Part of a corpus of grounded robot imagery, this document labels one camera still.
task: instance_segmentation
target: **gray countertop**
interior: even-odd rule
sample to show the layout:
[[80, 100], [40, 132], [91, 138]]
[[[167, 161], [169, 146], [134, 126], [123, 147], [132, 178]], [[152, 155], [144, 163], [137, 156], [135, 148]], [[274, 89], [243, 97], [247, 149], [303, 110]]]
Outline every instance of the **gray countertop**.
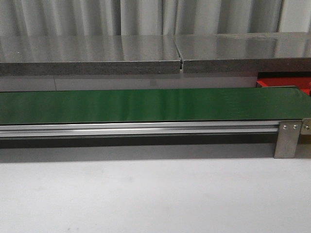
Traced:
[[0, 37], [0, 75], [171, 74], [179, 69], [170, 36]]
[[184, 73], [311, 71], [311, 34], [177, 35]]

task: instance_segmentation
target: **curtain fold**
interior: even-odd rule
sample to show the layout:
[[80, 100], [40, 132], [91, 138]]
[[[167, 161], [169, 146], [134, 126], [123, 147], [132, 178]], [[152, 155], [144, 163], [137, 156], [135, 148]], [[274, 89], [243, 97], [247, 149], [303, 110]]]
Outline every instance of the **curtain fold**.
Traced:
[[311, 0], [0, 0], [0, 36], [309, 31]]

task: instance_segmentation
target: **metal bracket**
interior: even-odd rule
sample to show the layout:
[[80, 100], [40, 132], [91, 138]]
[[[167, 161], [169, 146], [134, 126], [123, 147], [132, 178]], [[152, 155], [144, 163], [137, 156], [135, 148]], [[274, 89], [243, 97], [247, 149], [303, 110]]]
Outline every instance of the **metal bracket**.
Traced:
[[302, 121], [282, 121], [279, 125], [274, 158], [294, 158]]
[[311, 135], [311, 118], [302, 120], [301, 134]]

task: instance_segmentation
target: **green belt surface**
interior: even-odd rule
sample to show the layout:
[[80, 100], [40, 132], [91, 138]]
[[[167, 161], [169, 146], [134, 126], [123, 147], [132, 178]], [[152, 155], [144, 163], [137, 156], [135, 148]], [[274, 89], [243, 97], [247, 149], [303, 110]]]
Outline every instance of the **green belt surface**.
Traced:
[[283, 120], [311, 117], [296, 88], [0, 93], [0, 124]]

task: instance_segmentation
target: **red crate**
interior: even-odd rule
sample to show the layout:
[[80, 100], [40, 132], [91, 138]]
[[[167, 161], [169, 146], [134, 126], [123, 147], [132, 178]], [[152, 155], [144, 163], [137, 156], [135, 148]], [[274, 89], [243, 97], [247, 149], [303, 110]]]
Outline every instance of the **red crate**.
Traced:
[[260, 86], [297, 86], [310, 95], [311, 77], [261, 78], [257, 80], [257, 83]]

